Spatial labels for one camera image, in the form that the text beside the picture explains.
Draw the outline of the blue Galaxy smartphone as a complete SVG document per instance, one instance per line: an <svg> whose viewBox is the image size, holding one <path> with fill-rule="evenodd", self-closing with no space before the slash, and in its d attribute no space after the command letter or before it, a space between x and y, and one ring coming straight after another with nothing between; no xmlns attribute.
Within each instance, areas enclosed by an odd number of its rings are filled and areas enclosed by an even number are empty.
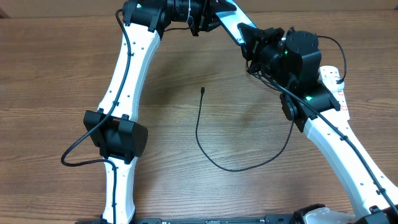
<svg viewBox="0 0 398 224"><path fill-rule="evenodd" d="M256 25L233 0L226 0L226 2L234 5L236 7L236 10L217 12L216 16L220 20L223 28L234 40L234 42L238 46L242 46L245 44L245 41L243 39L241 31L239 30L238 24L243 23L253 28L256 28Z"/></svg>

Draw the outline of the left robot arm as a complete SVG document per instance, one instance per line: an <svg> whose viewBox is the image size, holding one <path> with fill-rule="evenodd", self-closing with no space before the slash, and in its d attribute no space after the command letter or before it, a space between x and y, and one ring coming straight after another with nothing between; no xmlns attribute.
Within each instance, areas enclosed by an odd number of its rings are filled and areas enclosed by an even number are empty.
<svg viewBox="0 0 398 224"><path fill-rule="evenodd" d="M186 22L192 34L219 26L218 12L234 12L229 1L126 1L123 39L111 83L84 124L106 169L106 206L100 223L132 223L134 171L148 130L138 124L139 102L150 63L171 22Z"/></svg>

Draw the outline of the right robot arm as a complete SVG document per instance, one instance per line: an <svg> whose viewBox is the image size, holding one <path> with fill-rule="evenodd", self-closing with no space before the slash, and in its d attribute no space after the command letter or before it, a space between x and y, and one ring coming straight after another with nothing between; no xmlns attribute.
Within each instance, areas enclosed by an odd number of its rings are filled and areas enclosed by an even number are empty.
<svg viewBox="0 0 398 224"><path fill-rule="evenodd" d="M345 189L356 223L397 223L397 186L378 168L348 124L338 71L320 66L316 34L238 24L248 72L280 92L287 119L321 151Z"/></svg>

